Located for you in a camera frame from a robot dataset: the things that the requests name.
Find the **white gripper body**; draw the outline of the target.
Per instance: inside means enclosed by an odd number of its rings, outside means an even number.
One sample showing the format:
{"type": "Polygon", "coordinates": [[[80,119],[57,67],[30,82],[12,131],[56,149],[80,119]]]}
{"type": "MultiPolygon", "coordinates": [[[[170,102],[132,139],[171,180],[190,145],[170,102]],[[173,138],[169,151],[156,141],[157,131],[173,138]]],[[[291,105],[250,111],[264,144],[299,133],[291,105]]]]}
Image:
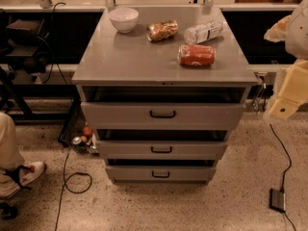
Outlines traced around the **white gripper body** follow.
{"type": "Polygon", "coordinates": [[[308,100],[308,61],[297,59],[287,69],[276,73],[273,104],[283,102],[299,107],[308,100]]]}

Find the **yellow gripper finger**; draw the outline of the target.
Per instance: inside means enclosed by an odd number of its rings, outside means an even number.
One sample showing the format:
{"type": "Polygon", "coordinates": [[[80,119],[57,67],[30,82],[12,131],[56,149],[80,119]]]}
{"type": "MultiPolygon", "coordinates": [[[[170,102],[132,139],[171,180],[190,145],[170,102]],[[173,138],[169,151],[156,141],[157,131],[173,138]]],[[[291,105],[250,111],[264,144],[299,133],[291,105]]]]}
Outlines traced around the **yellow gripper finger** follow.
{"type": "Polygon", "coordinates": [[[272,96],[266,105],[263,119],[267,123],[281,123],[290,118],[299,107],[300,103],[298,102],[272,96]]]}

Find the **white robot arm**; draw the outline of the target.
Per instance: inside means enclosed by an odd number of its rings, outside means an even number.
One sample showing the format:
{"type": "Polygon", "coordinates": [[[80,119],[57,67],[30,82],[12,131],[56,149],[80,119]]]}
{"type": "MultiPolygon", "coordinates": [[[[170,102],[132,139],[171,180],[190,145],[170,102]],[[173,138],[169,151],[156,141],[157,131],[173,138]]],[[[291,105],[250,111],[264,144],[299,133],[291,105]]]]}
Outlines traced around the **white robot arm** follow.
{"type": "Polygon", "coordinates": [[[302,0],[291,15],[278,20],[264,39],[284,41],[286,52],[295,56],[293,64],[276,73],[273,95],[264,113],[268,123],[278,123],[308,101],[308,0],[302,0]]]}

